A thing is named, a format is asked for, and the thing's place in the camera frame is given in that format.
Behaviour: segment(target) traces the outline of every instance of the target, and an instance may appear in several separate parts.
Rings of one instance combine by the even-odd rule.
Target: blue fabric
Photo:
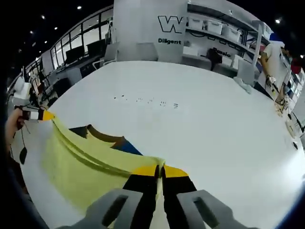
[[[125,140],[121,146],[113,146],[113,149],[121,150],[126,153],[142,155],[129,141]]]
[[[76,128],[71,128],[69,129],[78,136],[81,136],[83,138],[86,138],[87,136],[87,127],[86,126],[81,126],[81,127],[76,127]],[[124,139],[122,143],[117,144],[116,146],[113,146],[112,149],[120,150],[125,153],[130,153],[130,154],[137,154],[137,155],[142,155],[129,141]]]

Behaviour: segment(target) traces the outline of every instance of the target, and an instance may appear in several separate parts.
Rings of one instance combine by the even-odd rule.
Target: desk
[[[84,76],[81,73],[81,69],[85,67],[86,65],[91,65],[93,62],[95,62],[97,59],[100,59],[102,56],[94,56],[91,58],[84,58],[82,60],[79,60],[77,62],[71,63],[68,66],[63,66],[54,72],[50,74],[48,77],[50,84],[55,84],[58,80],[68,78],[71,85],[76,84],[78,81],[80,81]]]
[[[274,229],[302,187],[302,144],[296,139],[299,149],[292,147],[274,102],[256,90],[247,94],[218,73],[173,63],[114,62],[77,82],[50,111],[67,128],[92,124],[124,135],[144,155],[183,169],[198,190],[227,204],[248,227]],[[40,166],[51,123],[28,127],[21,169],[33,203],[50,228],[75,223],[82,215]],[[17,133],[13,152],[21,148]]]

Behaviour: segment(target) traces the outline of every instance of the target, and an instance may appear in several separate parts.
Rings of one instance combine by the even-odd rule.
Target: white table
[[[144,155],[164,158],[248,227],[274,228],[302,186],[300,139],[295,150],[273,101],[256,90],[247,94],[234,80],[208,70],[111,63],[76,83],[50,111],[67,128],[92,124],[100,132],[124,135]],[[21,168],[29,194],[49,227],[71,225],[82,215],[50,184],[40,164],[51,123],[28,126],[28,156]],[[17,134],[13,151],[21,146]]]

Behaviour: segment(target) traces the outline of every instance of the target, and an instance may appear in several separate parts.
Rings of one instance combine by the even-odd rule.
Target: yellow towel
[[[162,167],[164,160],[125,153],[100,140],[82,138],[57,118],[42,160],[52,184],[82,213],[108,191],[122,188],[136,168],[155,164]]]

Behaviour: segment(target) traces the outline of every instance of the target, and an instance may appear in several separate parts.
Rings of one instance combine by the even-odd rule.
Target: chair
[[[117,61],[119,44],[120,44],[119,42],[116,42],[116,43],[107,45],[104,58],[92,63],[95,70],[98,69],[96,67],[96,64],[98,64],[98,63],[103,62],[103,66],[104,66],[104,65],[109,64],[111,62]]]
[[[120,43],[117,61],[140,61],[136,43]]]
[[[239,60],[237,78],[242,79],[245,84],[253,87],[255,84],[255,71],[252,64],[245,60]]]

